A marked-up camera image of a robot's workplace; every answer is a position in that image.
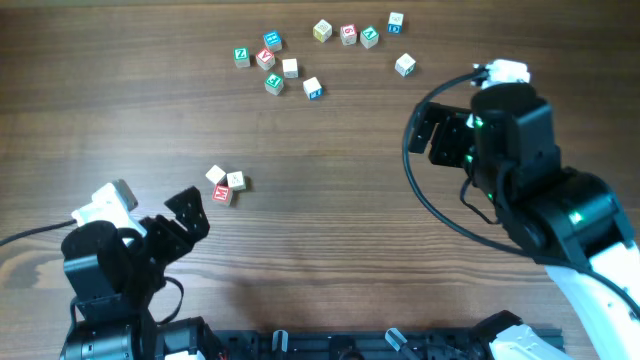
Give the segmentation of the red M letter block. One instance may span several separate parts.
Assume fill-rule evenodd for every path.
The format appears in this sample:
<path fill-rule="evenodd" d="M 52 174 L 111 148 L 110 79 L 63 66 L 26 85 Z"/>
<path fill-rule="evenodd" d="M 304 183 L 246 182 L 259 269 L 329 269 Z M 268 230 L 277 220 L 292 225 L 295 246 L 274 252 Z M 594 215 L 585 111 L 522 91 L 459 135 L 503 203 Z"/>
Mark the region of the red M letter block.
<path fill-rule="evenodd" d="M 229 206 L 233 198 L 233 190 L 225 185 L 216 185 L 212 193 L 212 200 L 221 205 Z"/>

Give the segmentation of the animal picture red block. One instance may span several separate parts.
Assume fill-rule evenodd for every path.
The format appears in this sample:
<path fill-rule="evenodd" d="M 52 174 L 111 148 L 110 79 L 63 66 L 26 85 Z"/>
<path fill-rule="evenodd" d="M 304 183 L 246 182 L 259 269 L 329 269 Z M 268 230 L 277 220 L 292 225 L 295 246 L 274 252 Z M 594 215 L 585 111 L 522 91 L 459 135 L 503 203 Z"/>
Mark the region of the animal picture red block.
<path fill-rule="evenodd" d="M 213 165 L 206 173 L 205 177 L 214 185 L 225 185 L 227 173 L 218 165 Z"/>

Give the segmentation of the letter A wooden block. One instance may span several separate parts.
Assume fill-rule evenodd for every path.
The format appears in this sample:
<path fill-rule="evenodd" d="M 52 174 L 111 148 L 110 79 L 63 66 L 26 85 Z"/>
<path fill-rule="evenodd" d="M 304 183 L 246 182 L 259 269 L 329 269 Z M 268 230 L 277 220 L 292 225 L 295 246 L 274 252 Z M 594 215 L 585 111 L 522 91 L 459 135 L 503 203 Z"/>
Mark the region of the letter A wooden block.
<path fill-rule="evenodd" d="M 227 186 L 233 191 L 242 191 L 247 188 L 245 176 L 242 171 L 226 174 Z"/>

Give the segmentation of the white block blue side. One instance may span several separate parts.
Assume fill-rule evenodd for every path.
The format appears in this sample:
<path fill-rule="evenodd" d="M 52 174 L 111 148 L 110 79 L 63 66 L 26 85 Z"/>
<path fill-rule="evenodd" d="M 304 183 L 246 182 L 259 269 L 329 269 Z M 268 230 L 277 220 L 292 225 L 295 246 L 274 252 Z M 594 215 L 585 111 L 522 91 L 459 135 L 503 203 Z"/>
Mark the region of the white block blue side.
<path fill-rule="evenodd" d="M 316 77 L 303 82 L 303 90 L 309 100 L 314 100 L 323 95 L 323 87 Z"/>

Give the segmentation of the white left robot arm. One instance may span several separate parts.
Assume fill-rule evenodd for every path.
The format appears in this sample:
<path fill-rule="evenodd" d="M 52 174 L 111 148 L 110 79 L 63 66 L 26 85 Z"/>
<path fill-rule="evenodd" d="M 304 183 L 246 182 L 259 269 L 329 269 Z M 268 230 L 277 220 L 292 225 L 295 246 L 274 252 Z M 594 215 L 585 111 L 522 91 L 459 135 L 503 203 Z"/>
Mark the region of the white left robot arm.
<path fill-rule="evenodd" d="M 61 244 L 75 296 L 63 359 L 221 359 L 225 347 L 201 317 L 153 318 L 149 304 L 171 278 L 165 269 L 207 237 L 200 191 L 190 187 L 162 215 L 136 220 L 137 199 L 123 180 L 96 191 L 72 214 L 77 228 Z"/>

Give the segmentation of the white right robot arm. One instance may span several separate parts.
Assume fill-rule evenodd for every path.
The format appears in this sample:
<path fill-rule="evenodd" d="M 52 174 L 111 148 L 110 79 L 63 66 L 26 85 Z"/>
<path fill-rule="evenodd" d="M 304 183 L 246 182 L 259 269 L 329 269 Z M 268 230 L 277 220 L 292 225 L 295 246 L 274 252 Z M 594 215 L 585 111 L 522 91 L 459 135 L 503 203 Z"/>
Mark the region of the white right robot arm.
<path fill-rule="evenodd" d="M 478 92 L 468 108 L 425 97 L 411 115 L 402 153 L 427 153 L 460 168 L 481 190 L 507 251 L 542 265 L 603 359 L 639 355 L 639 250 L 612 188 L 565 167 L 552 109 L 526 83 Z"/>

